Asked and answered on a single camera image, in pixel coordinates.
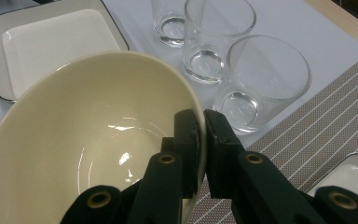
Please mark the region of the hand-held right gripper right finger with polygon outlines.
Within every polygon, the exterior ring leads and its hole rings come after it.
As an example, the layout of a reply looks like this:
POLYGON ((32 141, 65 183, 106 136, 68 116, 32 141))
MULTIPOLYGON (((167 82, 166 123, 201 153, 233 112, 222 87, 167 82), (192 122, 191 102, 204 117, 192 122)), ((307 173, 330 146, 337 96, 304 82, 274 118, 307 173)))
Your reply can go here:
POLYGON ((243 147, 222 113, 205 110, 204 116, 207 128, 206 175, 211 197, 231 199, 237 185, 235 162, 243 147))

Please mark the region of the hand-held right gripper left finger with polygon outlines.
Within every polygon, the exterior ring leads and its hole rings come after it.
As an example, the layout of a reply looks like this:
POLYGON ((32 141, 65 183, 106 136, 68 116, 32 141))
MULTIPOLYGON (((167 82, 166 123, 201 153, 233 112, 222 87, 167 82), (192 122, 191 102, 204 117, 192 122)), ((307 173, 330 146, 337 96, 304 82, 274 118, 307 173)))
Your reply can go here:
POLYGON ((200 159, 199 124, 194 112, 186 109, 174 115, 173 137, 163 137, 162 152, 175 152, 183 158, 183 197, 191 199, 198 191, 200 159))

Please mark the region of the cream ceramic bowl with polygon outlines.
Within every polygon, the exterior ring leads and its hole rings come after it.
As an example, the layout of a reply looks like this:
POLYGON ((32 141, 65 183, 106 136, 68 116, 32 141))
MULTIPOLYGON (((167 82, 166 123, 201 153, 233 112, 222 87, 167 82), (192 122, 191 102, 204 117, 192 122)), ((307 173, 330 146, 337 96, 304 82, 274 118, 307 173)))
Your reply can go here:
POLYGON ((60 67, 0 123, 0 224, 60 224, 83 191, 139 181, 185 109, 204 144, 202 105, 169 64, 112 51, 60 67))

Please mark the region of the white square plate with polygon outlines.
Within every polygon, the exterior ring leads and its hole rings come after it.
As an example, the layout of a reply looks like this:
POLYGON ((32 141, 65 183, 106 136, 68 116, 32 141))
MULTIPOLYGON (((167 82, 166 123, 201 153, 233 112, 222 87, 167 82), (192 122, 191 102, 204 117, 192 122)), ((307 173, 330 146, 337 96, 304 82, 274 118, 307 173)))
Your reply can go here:
POLYGON ((314 196, 320 187, 337 186, 358 195, 358 153, 347 156, 326 175, 319 179, 307 192, 314 196))
POLYGON ((129 48, 102 0, 58 0, 0 15, 0 99, 15 102, 73 60, 129 48))

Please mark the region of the clear drinking glass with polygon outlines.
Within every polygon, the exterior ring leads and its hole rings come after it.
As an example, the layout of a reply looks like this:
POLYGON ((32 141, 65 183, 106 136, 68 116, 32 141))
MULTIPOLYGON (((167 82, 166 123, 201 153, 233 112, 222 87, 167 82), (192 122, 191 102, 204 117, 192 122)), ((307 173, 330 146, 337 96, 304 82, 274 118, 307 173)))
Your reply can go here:
POLYGON ((173 48, 184 45, 186 0, 151 0, 156 38, 173 48))
POLYGON ((185 73, 200 83, 219 83, 230 46, 255 27, 255 9, 247 0, 186 0, 184 12, 185 73))
POLYGON ((268 35, 249 35, 228 51, 227 70, 213 109, 235 133, 257 132, 310 88, 310 66, 292 45, 268 35))

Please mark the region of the brown striped placemat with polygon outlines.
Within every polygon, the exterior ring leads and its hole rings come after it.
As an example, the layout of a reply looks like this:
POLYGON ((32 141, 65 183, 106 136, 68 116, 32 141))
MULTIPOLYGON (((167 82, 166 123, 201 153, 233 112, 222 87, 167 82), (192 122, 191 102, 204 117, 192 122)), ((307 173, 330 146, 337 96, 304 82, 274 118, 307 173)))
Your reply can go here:
POLYGON ((358 62, 255 143, 298 189, 308 190, 358 153, 358 62))

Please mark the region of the white paper sheet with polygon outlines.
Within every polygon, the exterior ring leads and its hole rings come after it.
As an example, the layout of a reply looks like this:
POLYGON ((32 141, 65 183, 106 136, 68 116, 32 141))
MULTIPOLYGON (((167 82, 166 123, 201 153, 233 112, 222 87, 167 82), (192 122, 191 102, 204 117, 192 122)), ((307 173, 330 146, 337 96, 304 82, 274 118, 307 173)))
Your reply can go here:
MULTIPOLYGON (((152 35, 152 13, 147 0, 102 0, 130 48, 173 65, 179 52, 160 45, 152 35)), ((255 32, 294 45, 306 57, 312 72, 308 92, 258 132, 241 137, 248 147, 305 104, 358 61, 358 41, 329 21, 304 0, 250 0, 257 13, 255 32)))

